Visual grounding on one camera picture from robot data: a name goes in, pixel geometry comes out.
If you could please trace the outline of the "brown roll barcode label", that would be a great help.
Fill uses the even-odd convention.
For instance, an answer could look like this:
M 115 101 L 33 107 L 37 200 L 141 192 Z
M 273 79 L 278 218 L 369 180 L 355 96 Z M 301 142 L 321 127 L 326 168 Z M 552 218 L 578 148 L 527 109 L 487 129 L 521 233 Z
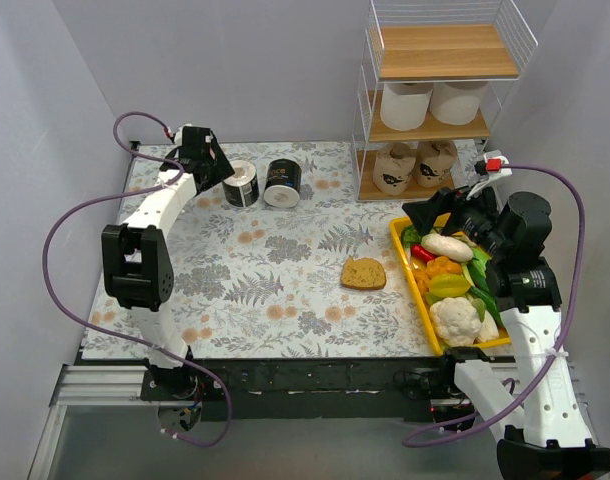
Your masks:
M 424 188 L 443 183 L 458 159 L 452 140 L 421 141 L 416 149 L 413 178 Z

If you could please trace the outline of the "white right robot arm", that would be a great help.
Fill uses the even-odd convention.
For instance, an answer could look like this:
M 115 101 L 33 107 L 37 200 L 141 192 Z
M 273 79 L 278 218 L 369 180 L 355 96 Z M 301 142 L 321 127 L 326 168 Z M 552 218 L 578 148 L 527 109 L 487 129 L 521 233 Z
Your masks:
M 549 203 L 518 192 L 499 208 L 490 189 L 471 198 L 467 189 L 444 188 L 403 210 L 421 234 L 446 215 L 445 233 L 464 233 L 491 257 L 486 282 L 514 348 L 521 391 L 512 396 L 485 355 L 465 347 L 438 371 L 437 383 L 445 395 L 466 394 L 472 401 L 496 440 L 502 477 L 598 479 L 610 473 L 610 449 L 595 443 L 583 419 L 562 346 L 570 323 L 542 255 L 552 229 Z

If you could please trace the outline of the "white paper roll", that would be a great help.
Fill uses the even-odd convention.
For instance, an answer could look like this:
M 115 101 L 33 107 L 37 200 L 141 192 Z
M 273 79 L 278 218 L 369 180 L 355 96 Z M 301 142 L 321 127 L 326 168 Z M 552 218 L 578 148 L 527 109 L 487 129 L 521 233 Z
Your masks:
M 395 131 L 409 131 L 424 121 L 433 92 L 432 83 L 385 83 L 380 118 Z
M 444 124 L 468 124 L 474 120 L 487 87 L 487 82 L 437 82 L 429 111 Z

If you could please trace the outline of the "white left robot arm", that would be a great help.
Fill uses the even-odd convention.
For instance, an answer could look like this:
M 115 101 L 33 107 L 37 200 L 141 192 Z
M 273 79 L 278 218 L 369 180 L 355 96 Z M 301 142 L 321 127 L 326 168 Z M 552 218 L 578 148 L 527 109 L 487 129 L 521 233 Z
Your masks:
M 101 250 L 107 295 L 129 312 L 151 344 L 146 366 L 154 384 L 185 400 L 195 394 L 198 377 L 183 363 L 192 358 L 191 348 L 172 320 L 174 271 L 167 237 L 186 204 L 231 177 L 234 169 L 209 128 L 184 125 L 173 142 L 156 179 L 158 189 L 122 224 L 104 228 Z

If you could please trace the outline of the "brown roll cartoon print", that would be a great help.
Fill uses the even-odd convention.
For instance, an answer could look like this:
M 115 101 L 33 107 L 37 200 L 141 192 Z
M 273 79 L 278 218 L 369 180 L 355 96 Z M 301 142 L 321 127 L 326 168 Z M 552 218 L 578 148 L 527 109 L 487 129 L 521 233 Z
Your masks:
M 372 179 L 386 195 L 400 195 L 407 188 L 416 163 L 415 150 L 402 142 L 381 147 L 374 162 Z

